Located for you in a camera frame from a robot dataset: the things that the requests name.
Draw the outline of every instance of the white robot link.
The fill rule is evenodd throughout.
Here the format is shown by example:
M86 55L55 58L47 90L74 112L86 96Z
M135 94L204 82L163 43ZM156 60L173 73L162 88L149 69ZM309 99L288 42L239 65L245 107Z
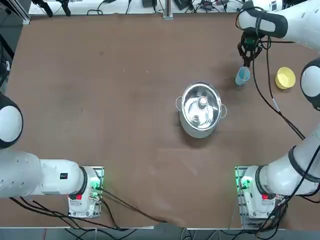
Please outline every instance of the white robot link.
M78 166L64 159L38 159L10 148L21 136L19 107L0 93L0 198L68 195L68 214L93 218L101 214L103 167Z
M257 36L258 31L262 36L292 41L320 50L320 0L307 0L279 11L265 11L248 1L243 4L238 16L238 26L249 36ZM320 58L317 58L303 68L300 78L304 96L318 111L319 76ZM284 156L267 165L250 166L246 170L241 182L244 183L243 195L250 218L267 219L275 208L275 196L290 196L294 192L319 146L320 125ZM318 190L319 183L320 154L317 154L295 194L314 193Z

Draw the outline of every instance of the black wire bundle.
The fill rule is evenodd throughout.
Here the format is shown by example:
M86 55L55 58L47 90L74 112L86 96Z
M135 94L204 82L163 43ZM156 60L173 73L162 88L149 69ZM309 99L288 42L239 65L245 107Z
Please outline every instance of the black wire bundle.
M128 7L126 8L125 14L128 14L131 1L132 1L132 0L128 0Z
M98 15L103 15L103 14L104 14L104 12L103 12L103 11L101 11L99 8L100 8L100 7L101 7L101 5L102 5L102 4L104 4L104 3L106 3L106 1L105 1L105 0L104 0L104 1L102 1L102 2L99 4L99 6L98 6L98 8L97 8L97 9L89 9L89 10L86 12L86 15L88 16L90 12L96 12Z
M164 221L164 220L161 220L161 219L157 219L157 218L155 218L155 217L153 217L153 216L150 216L150 215L146 214L145 212L143 212L143 211L139 210L138 208L130 205L130 204L127 203L126 201L122 200L121 198L117 197L116 195L112 194L111 192L109 192L109 191L107 191L107 190L105 190L105 189L103 189L103 188L101 188L101 187L96 187L95 189L96 189L96 190L99 190L99 191L103 191L104 193L110 195L111 197L113 197L114 199L116 199L117 201L119 201L120 203L124 204L127 208L129 208L129 209L131 209L131 210L134 210L135 212L138 212L138 213L140 213L141 215L143 215L143 216L145 216L145 217L147 217L147 218L149 218L149 219L151 219L151 220L153 220L153 221L155 221L155 222L158 222L158 223L167 223L167 221Z
M27 209L31 212L35 212L35 213L38 213L38 214L42 214L42 215L46 215L46 216L49 216L49 217L54 217L54 218L59 218L61 219L62 221L64 221L68 226L70 226L72 229L75 229L75 230L82 230L84 231L84 233L82 233L80 236L77 236L76 234L74 234L73 232L69 231L68 229L65 229L68 233L70 233L71 235L75 236L76 239L80 239L80 240L83 240L82 239L82 236L85 235L86 233L88 232L92 232L92 231L95 231L95 229L84 229L82 228L81 226L79 226L77 224L77 222L74 220L74 219L77 219L79 221L83 221L83 222L87 222L87 223L91 223L91 224L95 224L95 225L99 225L99 226L102 226L102 227L105 227L105 228L108 228L108 229L113 229L113 230L118 230L118 231L127 231L128 229L125 229L125 228L120 228L117 226L117 224L115 223L114 219L113 219L113 216L111 215L111 211L108 211L111 215L111 218L113 219L112 220L112 223L116 226L116 228L113 228L113 227L110 227L110 226L106 226L106 225L103 225L103 224L100 224L100 223L96 223L96 222L92 222L92 221L89 221L89 220L86 220L86 219L83 219L83 218L77 218L77 217L72 217L72 216L67 216L59 211L53 211L53 210L50 210L48 208L46 208L45 206L43 206L42 204L38 203L37 201L35 200L32 200L32 202L36 205L33 205L31 203L29 203L28 201L26 201L23 197L20 197L20 199L22 200L23 203L19 202L17 199L13 198L13 197L10 197L10 199L15 202L16 204L18 204L19 206L23 207L24 209ZM74 225L76 226L73 226L71 225L68 221L65 220L65 218L69 219L70 221L72 221L74 223ZM133 234L135 231L137 231L137 229L134 229L133 231L131 231L130 233L124 235L123 237L117 239L115 238L112 234L104 231L104 230L101 230L101 229L97 229L98 232L102 232L106 235L108 235L110 238L112 238L113 240L123 240L124 238L130 236L131 234Z

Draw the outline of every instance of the black cable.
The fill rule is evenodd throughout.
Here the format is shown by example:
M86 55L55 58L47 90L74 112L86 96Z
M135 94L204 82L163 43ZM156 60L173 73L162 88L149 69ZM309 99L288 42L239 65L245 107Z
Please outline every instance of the black cable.
M84 234L82 236L78 236L78 235L75 235L73 232L69 231L68 229L64 229L66 230L68 233L70 233L71 235L75 236L76 239L80 239L80 240L84 240L83 238L81 238L84 234L86 234L87 232L84 232Z
M226 4L226 5L224 5L224 3L222 2L222 0L220 0L220 2L221 2L221 4L222 4L222 6L223 6L224 11L225 11L225 12L227 12L227 9L226 9L226 8L227 8L227 7L226 7L226 6L227 6L227 4Z
M71 219L71 217L66 216L66 215L64 215L63 213L58 212L58 211L49 210L48 208L44 207L43 205L41 205L40 203L38 203L38 202L36 202L36 201L33 201L33 202L36 203L36 204L38 204L38 205L41 206L41 207L37 207L37 206L34 206L34 205L28 203L23 197L20 197L20 199L21 199L25 204L27 204L28 206L30 206L30 207L32 207L32 208L34 208L34 209L39 209L39 210L43 210L43 211L47 211L47 212L52 213L53 215L57 216L59 219L63 220L65 223L67 223L67 224L68 224L71 228L73 228L73 229L80 229L80 230L82 230L82 231L85 231L85 233L86 233L86 232L94 231L94 229L84 229L84 228L80 227L73 219ZM75 228L74 226L72 226L70 223L68 223L66 220L64 220L63 217L67 217L68 219L70 219L72 222L75 223L75 225L76 225L78 228ZM126 231L127 229L119 228L119 229L116 229L116 230ZM81 237L85 234L85 233L83 233L82 235L77 236L77 235L71 233L70 231L68 231L67 229L66 229L66 231L69 232L70 234L74 235L75 237L77 237L77 239L82 239ZM108 232L106 232L106 231L104 231L104 230L98 229L98 231L99 231L99 232L102 232L102 233L104 233L104 234L106 234L106 235L108 235L108 236L109 236L110 238L112 238L113 240L117 240L113 235L111 235L110 233L108 233Z
M160 6L161 6L161 8L162 8L162 11L165 11L164 6L162 5L161 0L159 0L159 3L160 3Z
M261 46L266 50L266 67L267 67L267 77L268 77L268 87L269 87L269 93L270 93L270 96L271 96L271 99L275 101L275 98L274 98L274 95L272 93L272 90L271 90L271 79L270 79L270 67L269 67L269 49L271 48L271 38L268 36L268 40L267 41L263 41L263 42L267 42L267 46L264 46L261 39L259 41L259 43L261 43ZM289 127L292 128L292 130L299 136L299 138L301 140L304 140L306 137L301 133L301 131L291 122L289 121L283 114L282 112L279 110L276 110L274 109L275 112L280 115L284 121L289 125Z
M269 239L272 239L272 238L277 234L278 229L279 229L279 223L276 225L275 231L274 231L274 233L273 233L271 236L269 236L269 237L267 237L267 238L263 238L263 237L259 237L259 236L256 235L256 237L257 237L258 239L261 239L261 240L269 240Z
M114 219L114 216L112 215L111 209L110 209L109 205L107 204L107 202L106 202L105 200L103 200L102 198L101 198L100 200L101 200L101 202L103 203L103 205L106 207L107 211L109 212L109 215L110 215L112 224L115 226L115 228L116 228L117 230L122 230L122 228L119 227L119 226L116 224L116 221L115 221L115 219Z
M242 10L241 12L238 13L238 15L236 16L236 19L235 19L235 26L239 29L239 27L237 26L237 22L238 22L238 19L239 19L239 15L241 13L243 13L244 11L246 10L250 10L250 9L260 9L263 11L262 8L260 7L251 7L251 8L248 8L248 9L245 9L245 10ZM256 40L255 41L255 44L254 44L254 49L257 48L258 46L258 43L259 41ZM253 60L252 60L252 73L253 73L253 81L254 81L254 84L255 84L255 88L257 89L260 97L264 100L264 102L276 113L278 114L280 117L282 117L284 119L284 121L289 125L289 127L291 127L291 129L300 137L300 139L304 140L306 137L301 133L301 131L290 121L288 120L283 114L281 111L277 111L267 100L266 98L263 96L263 94L261 93L259 87L258 87L258 84L257 84L257 80L256 80L256 74L255 74L255 58L256 58L256 52L253 51ZM270 72L268 71L268 80L270 81Z
M221 12L218 10L218 8L216 8L215 6L212 6L212 8L215 9L215 10L217 10L218 13L221 13Z
M267 41L259 41L260 43L268 43L269 41L267 40ZM273 41L273 40L271 40L270 41L271 43L273 43L273 44L294 44L295 42L294 41Z
M39 210L36 210L36 209L33 209L33 208L30 208L28 206L25 206L24 204L22 204L21 202L19 202L18 200L16 200L15 198L13 197L9 197L13 202L15 202L16 204L18 204L20 207L26 209L26 210L29 210L31 212L34 212L34 213L37 213L37 214L42 214L42 215L46 215L46 216L49 216L49 217L53 217L53 218L67 218L67 219L76 219L78 221L82 221L82 222L86 222L86 223L89 223L89 224L93 224L93 225L97 225L97 226L101 226L101 227L104 227L104 228L107 228L107 229L112 229L112 230L117 230L115 229L114 227L110 227L110 226L107 226L107 225L104 225L104 224L101 224L101 223L98 223L98 222L94 222L94 221L90 221L90 220L87 220L87 219L84 219L84 218L78 218L78 217L74 217L74 216L67 216L65 214L63 214L62 216L55 216L53 214L49 214L47 212L42 212L42 211L39 211Z
M188 10L191 10L191 11L195 10L194 2L195 0L192 0L192 2L188 5L187 9L184 12L185 14L188 12Z
M126 8L125 14L128 14L130 3L131 3L131 0L128 0L128 7Z
M235 240L239 235L245 234L245 233L246 233L245 230L241 230L240 232L238 232L238 233L232 238L232 240Z
M125 239L126 237L129 237L131 234L133 234L137 230L138 229L134 229L133 231L129 232L127 235L124 235L123 237L120 237L118 240L122 240L122 239Z
M104 3L105 3L105 1L102 1L102 2L99 4L99 6L98 6L97 9L89 9L89 10L86 12L86 15L88 16L90 12L96 12L98 15L103 15L104 12L101 11L99 8L100 8L101 5L104 4Z
M46 211L48 211L48 212L50 212L50 213L58 216L58 215L55 213L55 211L49 210L48 208L44 207L43 205L41 205L40 203L38 203L38 202L36 202L36 201L33 201L33 202L36 203L36 204L38 204L40 207L37 207L37 206L34 206L34 205L28 203L23 197L20 197L20 199L21 199L26 205L28 205L28 206L30 206L30 207L32 207L32 208L39 209L39 210L46 210ZM59 218L60 218L62 221L64 221L66 224L68 224L72 229L76 229L74 226L72 226L69 222L67 222L66 220L64 220L62 217L59 217ZM92 230L86 230L86 229L80 227L73 219L70 219L70 220L71 220L73 223L75 223L75 225L78 227L78 229L84 231L84 233L83 233L82 235L77 236L77 235L73 234L71 231L69 231L69 230L67 230L67 229L64 229L64 230L66 230L68 233L70 233L71 235L75 236L76 239L83 240L81 237L82 237L85 233L92 231Z
M124 205L126 205L127 207L129 207L130 209L132 209L132 210L134 210L134 211L142 214L143 216L145 216L145 217L147 217L147 218L149 218L149 219L151 219L151 220L153 220L153 221L156 221L156 222L159 222L159 223L167 223L167 221L164 221L164 220L161 220L161 219L157 219L157 218L155 218L155 217L153 217L153 216L150 216L150 215L146 214L145 212L143 212L143 211L139 210L138 208L130 205L129 203L125 202L124 200L120 199L119 197L115 196L115 195L112 194L111 192L109 192L109 191L107 191L107 190L105 190L105 189L103 189L103 188L101 188L101 187L96 187L95 189L97 189L97 190L99 190L99 191L105 192L106 194L110 195L110 196L113 197L114 199L118 200L118 201L121 202L122 204L124 204Z
M55 11L54 12L54 14L53 15L55 15L57 12L59 12L59 10L62 8L62 5L58 8L58 10L57 11Z
M39 210L46 210L47 212L50 212L50 213L52 213L53 215L58 216L58 215L56 214L56 212L51 211L51 210L45 208L45 207L42 206L42 205L40 205L41 207L37 207L37 206L34 206L34 205L32 205L31 203L27 202L23 197L20 197L20 199L21 199L26 205L28 205L28 206L31 207L31 208L39 209ZM60 218L62 221L64 221L66 224L68 224L71 228L74 228L74 226L72 226L69 222L67 222L66 220L64 220L63 217L59 217L59 218Z
M237 234L227 233L227 232L225 232L225 231L223 231L223 230L220 230L220 231L223 232L225 235L228 235L228 236L235 236L235 235L237 235Z
M80 236L78 236L75 240L81 239L81 237L83 237L85 234L89 233L89 232L93 232L95 231L95 229L88 229L87 231L85 231L84 233L82 233Z
M311 202L311 203L320 204L320 200L314 201L314 200L309 199L309 198L307 198L307 197L305 197L305 196L299 196L299 197L300 197L300 198L303 198L303 199L305 199L305 200L307 200L307 201L309 201L309 202Z

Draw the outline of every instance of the brown table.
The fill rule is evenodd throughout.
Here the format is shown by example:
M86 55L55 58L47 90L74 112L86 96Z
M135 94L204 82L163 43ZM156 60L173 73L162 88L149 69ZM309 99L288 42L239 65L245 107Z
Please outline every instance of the brown table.
M15 148L39 158L105 166L105 187L142 211L190 228L228 228L236 199L235 166L276 160L300 142L260 99L253 79L236 87L242 32L234 14L110 15L34 19L23 27L7 95L21 108L23 134ZM316 53L273 44L270 71L297 78ZM265 52L256 78L268 96ZM193 81L219 92L227 117L211 137L193 139L180 127L175 100ZM272 89L280 109L308 134L319 113L299 82ZM37 197L68 211L65 196ZM1 199L1 226L65 226ZM154 222L110 201L121 226ZM319 230L317 205L294 198L283 228ZM98 222L111 225L102 212ZM238 209L232 228L240 228Z

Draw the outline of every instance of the yellow bowl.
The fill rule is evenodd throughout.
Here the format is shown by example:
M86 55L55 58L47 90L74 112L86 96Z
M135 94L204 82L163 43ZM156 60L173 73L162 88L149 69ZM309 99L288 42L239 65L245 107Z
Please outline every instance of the yellow bowl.
M288 67L281 67L275 75L275 84L280 89L291 88L296 83L295 73Z

